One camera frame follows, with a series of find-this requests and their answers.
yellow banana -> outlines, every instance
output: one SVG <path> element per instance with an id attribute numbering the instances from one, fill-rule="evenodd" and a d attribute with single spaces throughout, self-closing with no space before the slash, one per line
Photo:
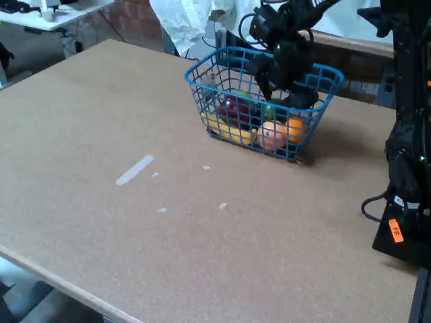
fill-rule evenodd
<path id="1" fill-rule="evenodd" d="M 219 134 L 225 139 L 230 139 L 236 143 L 243 143 L 244 145 L 251 145 L 251 134 L 256 130 L 247 131 L 231 127 L 226 124 L 222 119 L 211 113 L 201 113 L 203 124 L 209 127 L 213 132 Z"/>

red apple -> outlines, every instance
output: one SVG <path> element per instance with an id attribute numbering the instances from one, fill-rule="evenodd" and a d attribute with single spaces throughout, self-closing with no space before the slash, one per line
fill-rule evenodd
<path id="1" fill-rule="evenodd" d="M 222 118 L 222 120 L 232 126 L 238 126 L 238 114 L 241 120 L 241 125 L 245 126 L 249 121 L 250 109 L 248 107 L 248 101 L 236 96 L 227 95 L 226 99 L 222 102 L 221 106 L 217 109 L 216 113 Z"/>

orange sticker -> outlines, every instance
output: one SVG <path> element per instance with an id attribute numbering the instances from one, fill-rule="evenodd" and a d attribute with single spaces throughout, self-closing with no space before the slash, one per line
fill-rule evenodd
<path id="1" fill-rule="evenodd" d="M 391 227 L 393 241 L 395 241 L 396 244 L 398 242 L 403 242 L 404 238 L 403 238 L 403 235 L 401 234 L 401 230 L 399 229 L 399 225 L 398 225 L 397 220 L 390 219 L 389 220 L 389 227 Z"/>

table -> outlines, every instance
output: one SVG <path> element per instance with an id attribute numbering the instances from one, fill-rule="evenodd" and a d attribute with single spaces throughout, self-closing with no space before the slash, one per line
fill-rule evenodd
<path id="1" fill-rule="evenodd" d="M 54 20 L 51 22 L 45 21 L 37 11 L 29 13 L 17 12 L 13 14 L 0 11 L 0 22 L 9 22 L 11 24 L 47 32 L 53 32 L 63 27 L 65 33 L 61 38 L 61 42 L 63 44 L 65 57 L 68 58 L 75 52 L 75 42 L 73 41 L 75 39 L 75 30 L 74 28 L 70 28 L 70 25 L 78 19 L 83 18 L 85 15 L 90 15 L 95 11 L 102 10 L 113 4 L 114 0 L 79 0 L 77 3 L 72 3 L 70 5 L 61 5 L 54 15 Z M 0 89 L 7 86 L 7 84 L 8 80 L 0 65 Z"/>
<path id="2" fill-rule="evenodd" d="M 367 40 L 356 40 L 351 38 L 339 37 L 325 32 L 313 30 L 314 40 L 320 44 L 335 46 L 364 52 L 367 54 L 393 58 L 393 44 L 385 42 L 371 42 Z"/>
<path id="3" fill-rule="evenodd" d="M 114 4 L 114 0 L 79 0 L 70 5 L 61 5 L 55 12 L 54 20 L 45 21 L 37 11 L 29 13 L 5 13 L 0 11 L 0 22 L 9 22 L 24 27 L 52 32 L 57 28 L 69 25 L 92 12 L 102 10 Z"/>
<path id="4" fill-rule="evenodd" d="M 406 322 L 360 215 L 394 111 L 334 98 L 300 167 L 209 138 L 190 64 L 109 40 L 0 93 L 0 256 L 118 323 Z"/>

blue wire basket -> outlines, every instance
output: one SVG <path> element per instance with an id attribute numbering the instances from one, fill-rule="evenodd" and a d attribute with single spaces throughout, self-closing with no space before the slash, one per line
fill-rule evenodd
<path id="1" fill-rule="evenodd" d="M 197 109 L 210 136 L 243 148 L 294 161 L 307 146 L 331 101 L 344 82 L 332 67 L 314 64 L 295 82 L 315 96 L 314 104 L 293 104 L 295 93 L 277 90 L 265 101 L 248 62 L 261 54 L 225 47 L 191 67 L 185 74 Z"/>

